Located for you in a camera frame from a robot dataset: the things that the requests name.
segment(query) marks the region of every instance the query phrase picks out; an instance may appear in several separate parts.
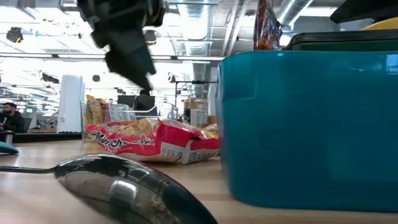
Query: container lid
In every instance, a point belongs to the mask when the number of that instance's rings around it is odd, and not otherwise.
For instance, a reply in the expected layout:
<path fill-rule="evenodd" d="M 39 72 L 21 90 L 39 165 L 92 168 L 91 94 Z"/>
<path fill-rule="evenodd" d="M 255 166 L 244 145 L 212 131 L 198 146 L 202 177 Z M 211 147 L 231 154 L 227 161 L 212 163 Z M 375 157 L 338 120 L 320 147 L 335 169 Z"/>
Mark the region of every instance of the container lid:
<path fill-rule="evenodd" d="M 330 16 L 335 23 L 357 21 L 360 19 L 390 19 L 398 16 L 398 1 L 396 0 L 346 0 Z"/>
<path fill-rule="evenodd" d="M 294 44 L 314 42 L 354 42 L 369 40 L 397 40 L 398 29 L 394 30 L 366 30 L 345 32 L 309 32 L 295 35 L 286 49 Z"/>

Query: man with beard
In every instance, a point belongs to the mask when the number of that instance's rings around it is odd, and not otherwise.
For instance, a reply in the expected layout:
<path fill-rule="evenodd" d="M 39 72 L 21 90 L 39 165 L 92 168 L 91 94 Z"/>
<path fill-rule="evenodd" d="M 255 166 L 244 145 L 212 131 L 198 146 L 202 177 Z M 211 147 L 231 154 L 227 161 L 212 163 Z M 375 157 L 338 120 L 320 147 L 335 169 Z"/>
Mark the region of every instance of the man with beard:
<path fill-rule="evenodd" d="M 14 131 L 15 133 L 23 133 L 25 120 L 19 111 L 16 111 L 17 105 L 14 103 L 3 103 L 2 112 L 6 115 L 6 122 L 0 123 L 0 127 L 4 130 Z"/>

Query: blue object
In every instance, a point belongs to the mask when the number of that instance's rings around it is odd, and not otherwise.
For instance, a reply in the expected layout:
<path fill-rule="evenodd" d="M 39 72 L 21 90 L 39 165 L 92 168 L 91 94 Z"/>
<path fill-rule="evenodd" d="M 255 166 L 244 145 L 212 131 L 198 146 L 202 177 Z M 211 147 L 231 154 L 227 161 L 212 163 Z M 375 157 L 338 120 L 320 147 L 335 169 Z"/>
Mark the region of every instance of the blue object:
<path fill-rule="evenodd" d="M 14 146 L 0 141 L 0 153 L 17 154 L 19 151 Z"/>
<path fill-rule="evenodd" d="M 236 199 L 398 212 L 398 52 L 247 52 L 219 71 L 221 162 Z"/>
<path fill-rule="evenodd" d="M 35 35 L 35 37 L 39 36 L 39 32 L 37 30 L 33 30 L 33 28 L 30 28 L 30 32 Z"/>

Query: table surface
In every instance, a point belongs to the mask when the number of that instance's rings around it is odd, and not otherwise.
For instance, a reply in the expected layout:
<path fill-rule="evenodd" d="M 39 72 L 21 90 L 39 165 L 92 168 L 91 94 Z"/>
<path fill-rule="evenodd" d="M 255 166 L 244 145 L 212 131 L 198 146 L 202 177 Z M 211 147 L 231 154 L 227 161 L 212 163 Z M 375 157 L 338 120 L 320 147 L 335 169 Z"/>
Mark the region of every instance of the table surface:
<path fill-rule="evenodd" d="M 62 159 L 104 152 L 94 143 L 81 141 L 16 144 L 19 155 L 0 155 L 0 164 L 35 168 L 53 167 Z M 190 190 L 220 224 L 396 224 L 398 214 L 281 210 L 257 208 L 229 195 L 220 160 L 186 166 L 155 165 Z M 52 174 L 0 173 L 0 223 L 113 223 L 69 195 Z"/>

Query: ceiling light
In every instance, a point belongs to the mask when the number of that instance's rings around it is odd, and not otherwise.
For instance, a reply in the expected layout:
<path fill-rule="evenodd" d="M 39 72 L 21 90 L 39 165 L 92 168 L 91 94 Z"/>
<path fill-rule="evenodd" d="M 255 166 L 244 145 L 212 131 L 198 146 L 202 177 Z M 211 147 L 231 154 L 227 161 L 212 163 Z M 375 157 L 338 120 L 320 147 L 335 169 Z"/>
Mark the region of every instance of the ceiling light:
<path fill-rule="evenodd" d="M 337 7 L 307 7 L 300 12 L 300 16 L 330 17 Z"/>
<path fill-rule="evenodd" d="M 104 59 L 105 55 L 85 55 L 85 54 L 60 54 L 60 58 L 90 58 L 90 59 Z"/>
<path fill-rule="evenodd" d="M 62 6 L 63 7 L 77 7 L 77 4 L 74 4 L 74 3 L 63 3 Z"/>
<path fill-rule="evenodd" d="M 183 61 L 182 63 L 211 63 L 209 61 Z"/>
<path fill-rule="evenodd" d="M 209 40 L 177 40 L 178 43 L 185 43 L 185 44 L 212 44 L 213 41 Z"/>
<path fill-rule="evenodd" d="M 177 57 L 179 60 L 204 60 L 204 61 L 209 61 L 209 60 L 223 60 L 225 57 L 193 57 L 193 56 L 178 56 Z"/>
<path fill-rule="evenodd" d="M 50 54 L 20 54 L 20 53 L 0 53 L 0 57 L 17 57 L 17 58 L 52 58 Z"/>
<path fill-rule="evenodd" d="M 170 60 L 171 56 L 152 56 L 152 59 L 154 60 Z"/>

